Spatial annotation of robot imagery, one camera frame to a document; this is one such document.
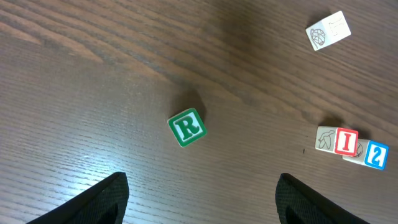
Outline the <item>red letter I block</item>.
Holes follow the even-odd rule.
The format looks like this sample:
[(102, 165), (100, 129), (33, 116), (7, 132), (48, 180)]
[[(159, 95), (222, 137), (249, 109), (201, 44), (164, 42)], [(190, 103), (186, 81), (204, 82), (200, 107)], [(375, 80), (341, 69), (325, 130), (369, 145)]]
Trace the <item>red letter I block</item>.
[(353, 157), (357, 154), (359, 133), (353, 129), (319, 126), (315, 138), (315, 149)]

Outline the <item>blue letter P block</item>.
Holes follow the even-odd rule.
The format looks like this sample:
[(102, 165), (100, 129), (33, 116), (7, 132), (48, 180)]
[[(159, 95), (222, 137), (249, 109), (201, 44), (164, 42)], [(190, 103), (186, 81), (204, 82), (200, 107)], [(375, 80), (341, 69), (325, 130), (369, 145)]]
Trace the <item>blue letter P block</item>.
[(305, 29), (314, 51), (332, 45), (349, 35), (351, 31), (343, 14), (338, 11)]

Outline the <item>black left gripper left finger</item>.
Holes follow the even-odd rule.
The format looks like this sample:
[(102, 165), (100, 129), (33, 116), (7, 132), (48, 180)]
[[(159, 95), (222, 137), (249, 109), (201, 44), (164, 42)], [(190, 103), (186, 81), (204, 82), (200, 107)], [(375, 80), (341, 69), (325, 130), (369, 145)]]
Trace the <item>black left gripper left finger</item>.
[(115, 172), (28, 224), (122, 223), (129, 198), (124, 172)]

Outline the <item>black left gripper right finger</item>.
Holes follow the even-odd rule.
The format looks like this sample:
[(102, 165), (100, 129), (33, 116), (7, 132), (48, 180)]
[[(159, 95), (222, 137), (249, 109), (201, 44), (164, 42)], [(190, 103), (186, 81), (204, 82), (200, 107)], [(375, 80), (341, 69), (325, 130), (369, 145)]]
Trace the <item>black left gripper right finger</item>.
[(275, 204), (282, 224), (368, 224), (288, 173), (279, 177)]

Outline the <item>green letter R block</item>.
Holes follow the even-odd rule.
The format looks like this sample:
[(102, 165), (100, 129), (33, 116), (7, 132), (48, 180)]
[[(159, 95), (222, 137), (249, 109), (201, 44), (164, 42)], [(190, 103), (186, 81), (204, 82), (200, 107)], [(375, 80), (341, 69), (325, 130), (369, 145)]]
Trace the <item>green letter R block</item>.
[(167, 120), (167, 124), (180, 147), (186, 147), (207, 134), (204, 122), (195, 108), (176, 114)]

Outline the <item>blue number 2 block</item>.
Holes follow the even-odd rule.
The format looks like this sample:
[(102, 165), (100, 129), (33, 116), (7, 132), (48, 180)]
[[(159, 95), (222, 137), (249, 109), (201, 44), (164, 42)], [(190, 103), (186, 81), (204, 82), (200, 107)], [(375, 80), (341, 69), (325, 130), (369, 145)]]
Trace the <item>blue number 2 block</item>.
[(358, 139), (357, 155), (342, 158), (355, 164), (384, 170), (388, 155), (389, 146), (373, 140)]

